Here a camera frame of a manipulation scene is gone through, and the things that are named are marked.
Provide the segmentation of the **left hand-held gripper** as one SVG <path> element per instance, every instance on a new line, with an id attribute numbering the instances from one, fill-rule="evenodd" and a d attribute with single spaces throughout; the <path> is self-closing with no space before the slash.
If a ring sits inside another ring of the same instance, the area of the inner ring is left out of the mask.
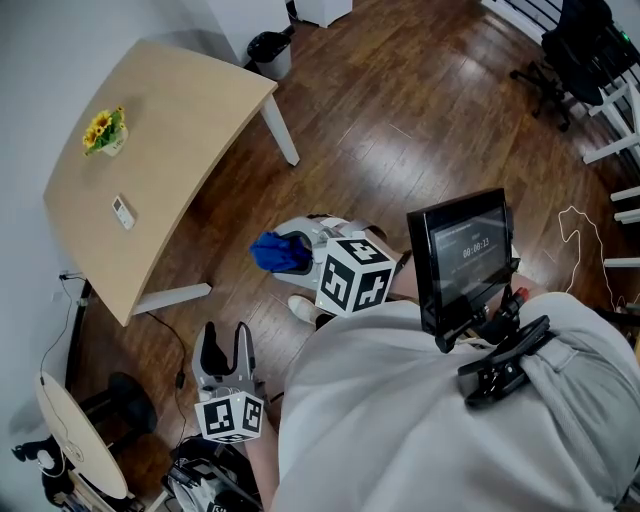
<path id="1" fill-rule="evenodd" d="M 237 379 L 252 379 L 256 368 L 250 328 L 239 322 L 234 338 L 234 372 Z M 243 381 L 222 384 L 229 374 L 224 351 L 209 321 L 201 329 L 192 357 L 192 371 L 199 386 L 194 409 L 202 437 L 220 444 L 236 444 L 259 438 L 265 406 L 265 384 Z"/>

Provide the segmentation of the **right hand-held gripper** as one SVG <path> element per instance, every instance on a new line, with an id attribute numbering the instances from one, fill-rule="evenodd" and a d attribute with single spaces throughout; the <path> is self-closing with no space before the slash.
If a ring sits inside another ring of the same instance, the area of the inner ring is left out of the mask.
<path id="1" fill-rule="evenodd" d="M 349 317 L 386 301 L 397 259 L 370 226 L 301 216 L 280 224 L 275 233 L 287 240 L 326 241 L 319 249 L 320 271 L 272 273 L 280 281 L 316 289 L 315 305 L 321 310 Z"/>

